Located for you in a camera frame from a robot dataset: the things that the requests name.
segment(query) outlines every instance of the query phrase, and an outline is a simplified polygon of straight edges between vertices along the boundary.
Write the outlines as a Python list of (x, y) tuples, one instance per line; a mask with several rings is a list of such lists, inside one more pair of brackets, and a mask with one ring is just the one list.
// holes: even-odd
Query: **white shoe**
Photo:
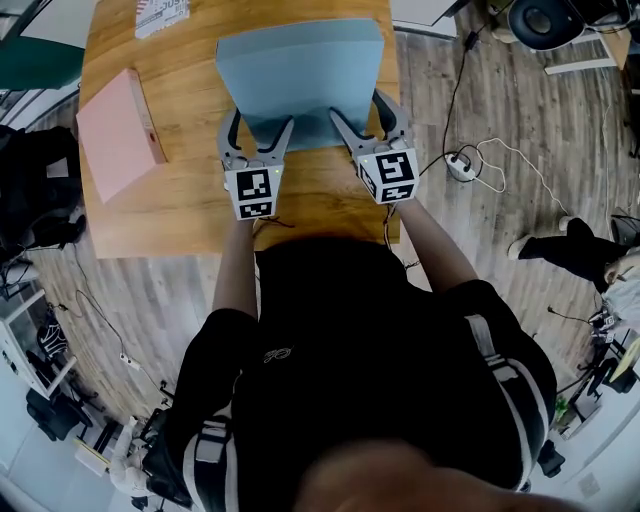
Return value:
[(571, 222), (573, 219), (577, 219), (577, 217), (570, 217), (569, 215), (565, 215), (558, 221), (558, 229), (562, 233), (565, 233), (567, 231), (567, 228), (569, 227), (569, 222)]
[(524, 249), (524, 246), (527, 244), (530, 238), (533, 238), (533, 236), (527, 235), (523, 236), (520, 240), (516, 240), (515, 242), (513, 242), (509, 246), (507, 257), (512, 261), (516, 261), (518, 259), (518, 256), (520, 256), (522, 249)]

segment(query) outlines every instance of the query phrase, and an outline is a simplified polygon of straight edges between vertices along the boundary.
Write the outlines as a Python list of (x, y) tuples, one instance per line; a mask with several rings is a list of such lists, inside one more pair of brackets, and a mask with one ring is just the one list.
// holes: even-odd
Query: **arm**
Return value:
[(216, 281), (213, 311), (235, 309), (257, 319), (253, 221), (232, 222)]
[(434, 292), (478, 279), (466, 256), (417, 199), (397, 203), (396, 210)]
[(128, 467), (127, 455), (129, 454), (129, 445), (131, 445), (131, 437), (133, 434), (133, 427), (136, 426), (137, 420), (132, 416), (129, 418), (129, 423), (122, 427), (122, 432), (116, 441), (116, 446), (113, 449), (113, 456), (109, 464), (109, 474), (111, 475), (111, 481), (122, 482), (125, 480), (126, 470)]

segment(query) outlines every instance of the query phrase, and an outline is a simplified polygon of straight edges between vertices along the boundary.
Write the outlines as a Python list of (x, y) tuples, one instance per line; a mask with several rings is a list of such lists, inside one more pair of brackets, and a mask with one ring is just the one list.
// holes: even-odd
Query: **cardboard box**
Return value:
[(166, 162), (138, 73), (125, 69), (76, 116), (80, 142), (103, 203)]
[(374, 20), (312, 21), (222, 38), (216, 67), (257, 144), (293, 116), (296, 151), (343, 144), (330, 107), (364, 131), (383, 50)]

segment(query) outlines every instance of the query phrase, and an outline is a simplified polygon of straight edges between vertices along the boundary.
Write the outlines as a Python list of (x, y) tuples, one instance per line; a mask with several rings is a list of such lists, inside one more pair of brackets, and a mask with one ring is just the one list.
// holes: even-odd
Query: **hand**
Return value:
[(620, 260), (614, 261), (604, 270), (604, 280), (607, 284), (611, 285), (615, 283), (616, 279), (620, 275)]

